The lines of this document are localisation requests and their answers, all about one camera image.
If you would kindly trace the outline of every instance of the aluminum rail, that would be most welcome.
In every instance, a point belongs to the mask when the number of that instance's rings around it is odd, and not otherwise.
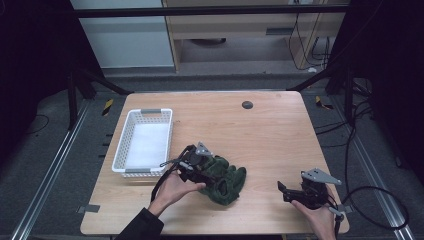
[[[332,101],[335,103],[335,108],[341,119],[346,120],[342,111],[343,104],[337,97],[331,97]],[[346,131],[350,133],[350,128],[345,125]],[[367,176],[369,182],[376,187],[380,187],[383,189],[388,189],[383,178],[378,173],[377,168],[374,166],[374,163],[371,157],[368,155],[365,146],[363,145],[360,137],[356,135],[353,138],[353,147],[358,154],[358,159],[361,163],[362,168],[364,169],[365,175]],[[400,226],[405,218],[403,217],[402,211],[398,206],[397,202],[390,196],[383,194],[380,191],[377,191],[376,197],[380,203],[381,208],[383,209],[384,214],[386,215],[387,220],[389,221],[392,227]],[[394,234],[399,240],[414,240],[415,236],[412,233],[409,225],[406,225],[404,228],[400,230],[395,230]]]
[[[206,7],[164,7],[164,8],[121,8],[121,9],[77,9],[73,11],[52,11],[54,16],[77,18],[109,17],[154,17],[192,15],[238,15],[278,13],[340,13],[347,10],[366,9],[368,6],[349,4],[305,4],[305,5],[252,5],[252,6],[206,6]]]
[[[75,127],[67,132],[65,139],[63,140],[61,146],[59,147],[59,150],[56,153],[55,158],[53,159],[53,162],[50,165],[49,170],[47,171],[40,187],[37,190],[37,193],[32,199],[18,226],[12,233],[11,240],[25,240],[28,238],[32,227],[34,226],[34,223],[37,220],[37,217],[41,212],[41,209],[43,208],[47,197],[49,196],[50,190],[52,189],[56,178],[59,175],[60,169],[62,168],[62,165],[65,162],[66,156],[68,155],[72,144],[79,130],[81,129],[81,125],[85,120],[89,106],[89,101],[83,102],[83,106],[81,107],[79,114],[79,119]]]

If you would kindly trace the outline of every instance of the gray floor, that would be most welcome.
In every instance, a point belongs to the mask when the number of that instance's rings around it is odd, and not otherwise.
[[[178,73],[149,73],[142,77],[114,77],[110,80],[137,92],[284,90],[303,82],[312,75],[307,70],[295,69],[284,41],[278,38],[227,39],[227,42],[221,45],[199,45],[187,41],[184,47],[186,51],[182,56],[183,62]],[[317,64],[315,68],[320,70],[319,61]],[[31,226],[30,238],[108,239],[83,236],[79,230],[83,215],[77,213],[77,209],[89,203],[103,156],[107,151],[110,134],[114,131],[125,96],[117,95],[100,85],[94,85],[98,90],[94,100],[82,100],[79,96],[79,106],[88,106],[85,120],[36,221]],[[340,108],[329,110],[316,106],[316,96],[321,96],[333,106],[338,106],[341,102],[342,95],[327,97],[323,91],[324,86],[325,80],[302,92],[314,127],[344,120],[338,111]],[[108,116],[104,117],[101,112],[109,99],[113,99],[114,104]],[[362,100],[361,97],[356,97],[355,103]],[[25,136],[12,156],[13,164],[1,175],[0,239],[8,239],[8,236],[14,232],[67,134],[66,92],[59,92],[44,99],[39,104],[38,114],[40,116],[28,130],[29,133],[34,131],[35,133]],[[328,128],[317,128],[316,131],[325,129]],[[335,145],[344,144],[348,134],[348,128],[342,127],[330,133],[318,135],[331,174],[342,181],[345,179],[346,148],[345,146],[335,147]],[[358,119],[355,141],[349,148],[350,189],[370,185],[374,181],[373,177],[380,177],[387,189],[400,197],[403,204],[407,206],[410,213],[408,227],[413,237],[424,239],[424,229],[421,227],[424,224],[421,211],[424,188],[410,170],[396,167],[393,153],[378,125],[372,119],[372,114]],[[358,141],[364,146],[365,154],[361,152],[361,147],[358,147]],[[375,167],[373,173],[377,173],[376,175],[370,176],[369,166],[363,160],[364,158],[371,160],[372,166]],[[337,190],[340,196],[345,196],[344,185],[337,187]],[[388,225],[385,201],[377,196],[373,191],[365,191],[355,195],[354,199],[357,206],[365,213],[376,221]],[[347,218],[351,228],[348,233],[340,235],[340,239],[402,239],[398,238],[393,231],[369,223],[358,212],[348,214]],[[281,239],[280,236],[265,238]],[[290,235],[288,239],[305,239],[305,235]]]

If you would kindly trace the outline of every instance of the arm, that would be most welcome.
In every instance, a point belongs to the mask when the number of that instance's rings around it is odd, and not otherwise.
[[[328,194],[333,197],[333,193],[328,188]],[[291,204],[299,210],[309,222],[309,225],[317,235],[318,239],[321,240],[335,240],[336,236],[334,233],[334,214],[330,212],[328,206],[322,206],[319,209],[311,210],[305,207],[302,203],[293,200]]]
[[[163,228],[163,222],[159,220],[159,216],[163,211],[187,193],[204,187],[206,187],[205,183],[183,182],[176,172],[171,173],[163,182],[148,209],[143,208],[115,240],[159,239]]]

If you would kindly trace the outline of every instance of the black cable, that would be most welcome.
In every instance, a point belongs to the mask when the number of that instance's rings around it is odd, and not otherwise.
[[[26,134],[34,134],[34,133],[37,133],[37,132],[39,132],[39,131],[41,131],[41,130],[43,130],[48,124],[49,124],[49,122],[50,122],[50,119],[49,119],[49,117],[47,117],[46,115],[43,115],[43,114],[37,114],[36,115],[36,117],[44,117],[44,118],[46,118],[46,120],[47,120],[47,122],[44,124],[44,126],[42,126],[41,128],[39,128],[39,129],[37,129],[37,130],[34,130],[34,131],[32,131],[32,132],[27,132]]]
[[[343,147],[343,146],[346,146],[346,143],[339,144],[339,145],[328,145],[328,146],[326,146],[326,145],[321,145],[320,147],[321,147],[321,148],[334,148],[334,147]]]
[[[331,131],[334,131],[334,130],[336,130],[336,129],[338,129],[338,128],[343,127],[343,126],[344,126],[344,125],[346,125],[346,124],[347,124],[347,122],[343,122],[343,123],[341,123],[341,124],[339,124],[339,125],[337,125],[337,126],[335,126],[335,127],[332,127],[332,128],[330,128],[330,129],[327,129],[327,130],[325,130],[325,131],[317,132],[317,133],[316,133],[316,135],[320,135],[320,134],[324,134],[324,133],[329,133],[329,132],[331,132]]]
[[[299,27],[298,27],[298,26],[299,26],[299,25],[298,25],[298,20],[299,20],[299,13],[296,13],[296,20],[295,20],[295,22],[294,22],[293,31],[292,31],[292,33],[290,34],[290,37],[289,37],[289,52],[290,52],[290,55],[291,55],[291,57],[292,57],[292,59],[293,59],[293,63],[294,63],[294,66],[296,67],[296,69],[297,69],[297,70],[307,70],[307,69],[308,69],[308,68],[310,68],[310,67],[316,67],[316,66],[319,66],[319,64],[313,64],[313,63],[310,63],[310,62],[308,61],[308,58],[306,57],[305,48],[304,48],[304,46],[303,46],[302,38],[300,37],[300,32],[299,32]],[[297,35],[298,35],[298,37],[299,37],[300,46],[302,47],[303,57],[305,58],[306,62],[310,64],[310,66],[309,66],[309,67],[306,67],[306,68],[299,68],[299,67],[296,65],[296,61],[295,61],[294,56],[293,56],[293,53],[292,53],[292,51],[291,51],[291,39],[292,39],[292,36],[293,36],[293,33],[294,33],[295,29],[297,29]]]
[[[378,190],[378,191],[381,191],[381,192],[384,192],[384,193],[386,193],[387,195],[390,195],[398,204],[399,204],[399,206],[401,206],[402,207],[402,210],[403,210],[403,212],[404,212],[404,214],[406,215],[405,216],[405,220],[404,220],[404,222],[401,224],[401,225],[399,225],[399,226],[395,226],[395,227],[392,227],[392,226],[387,226],[387,225],[384,225],[384,224],[381,224],[381,223],[379,223],[379,222],[377,222],[377,221],[375,221],[375,220],[373,220],[373,219],[371,219],[370,217],[368,217],[366,214],[364,214],[361,210],[359,210],[359,208],[358,207],[356,207],[355,206],[355,210],[363,217],[363,218],[365,218],[367,221],[369,221],[369,222],[371,222],[371,223],[373,223],[374,225],[376,225],[376,226],[379,226],[379,227],[381,227],[381,228],[384,228],[384,229],[387,229],[387,230],[400,230],[400,229],[402,229],[402,228],[404,228],[406,225],[408,225],[408,223],[409,223],[409,212],[408,212],[408,209],[406,208],[406,206],[402,203],[402,201],[398,198],[398,197],[396,197],[393,193],[391,193],[391,192],[389,192],[389,191],[387,191],[386,189],[383,189],[383,188],[380,188],[380,187],[375,187],[375,186],[362,186],[362,187],[358,187],[358,188],[355,188],[354,190],[352,190],[351,192],[348,192],[348,194],[346,195],[346,197],[342,200],[342,204],[345,204],[346,203],[346,201],[349,199],[351,202],[352,202],[352,199],[351,199],[351,196],[354,194],[354,193],[356,193],[356,192],[358,192],[358,191],[360,191],[360,190],[366,190],[366,189],[370,189],[370,190]]]
[[[358,104],[358,106],[355,108],[355,111],[354,111],[354,120],[356,121],[357,120],[357,117],[359,117],[359,116],[363,116],[363,114],[366,114],[366,113],[368,113],[368,112],[370,112],[370,110],[371,110],[371,108],[370,107],[367,107],[367,108],[365,108],[365,109],[363,109],[363,110],[361,110],[359,113],[356,113],[356,111],[359,109],[359,107],[362,105],[362,104],[365,104],[365,103],[367,103],[368,102],[368,100],[365,100],[365,101],[363,101],[363,102],[361,102],[361,103],[359,103]],[[381,228],[384,228],[384,229],[387,229],[387,230],[399,230],[399,229],[402,229],[402,228],[404,228],[407,224],[408,224],[408,222],[409,222],[409,212],[408,212],[408,209],[405,207],[405,205],[403,205],[402,204],[402,202],[399,200],[399,198],[397,198],[393,193],[390,193],[389,191],[387,191],[387,190],[385,190],[385,189],[382,189],[382,188],[379,188],[379,187],[374,187],[374,186],[362,186],[362,187],[358,187],[358,188],[355,188],[353,191],[350,191],[349,190],[349,180],[348,180],[348,159],[349,159],[349,147],[350,147],[350,143],[351,143],[351,141],[353,140],[353,137],[355,136],[355,133],[356,133],[356,125],[355,125],[355,121],[353,121],[353,125],[352,125],[352,129],[351,129],[351,132],[350,132],[350,134],[349,134],[349,138],[348,138],[348,140],[347,140],[347,142],[346,142],[346,150],[345,150],[345,169],[344,169],[344,174],[345,174],[345,186],[346,186],[346,197],[342,200],[342,204],[344,204],[344,203],[346,203],[346,201],[347,200],[349,200],[350,202],[351,202],[351,204],[352,204],[352,206],[355,208],[355,210],[363,217],[363,218],[365,218],[367,221],[369,221],[370,223],[372,223],[372,224],[374,224],[374,225],[376,225],[376,226],[378,226],[378,227],[381,227]],[[366,214],[364,214],[361,210],[360,210],[360,208],[358,208],[358,206],[356,205],[356,203],[355,203],[355,201],[353,201],[353,199],[351,198],[351,196],[354,194],[354,193],[356,193],[356,192],[358,192],[358,191],[360,191],[360,190],[363,190],[363,189],[374,189],[374,190],[379,190],[379,191],[382,191],[382,192],[384,192],[384,193],[386,193],[386,194],[388,194],[388,195],[390,195],[390,196],[392,196],[395,200],[396,200],[396,202],[403,208],[403,211],[404,211],[404,213],[405,213],[405,221],[404,221],[404,223],[403,224],[401,224],[400,226],[395,226],[395,227],[392,227],[392,226],[385,226],[385,225],[383,225],[383,224],[381,224],[381,223],[378,223],[377,221],[375,221],[375,220],[373,220],[373,219],[371,219],[370,217],[368,217]]]
[[[340,124],[340,123],[344,123],[344,122],[329,123],[329,124],[326,124],[326,125],[323,125],[323,126],[314,127],[314,129],[325,128],[325,127],[333,126],[333,125]]]

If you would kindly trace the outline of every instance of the green fabric object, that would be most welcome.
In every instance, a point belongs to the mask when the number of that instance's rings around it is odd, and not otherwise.
[[[246,168],[236,169],[234,165],[220,156],[209,157],[202,164],[202,171],[215,179],[213,184],[208,184],[206,188],[199,190],[213,202],[227,206],[236,200],[240,195],[246,180]]]

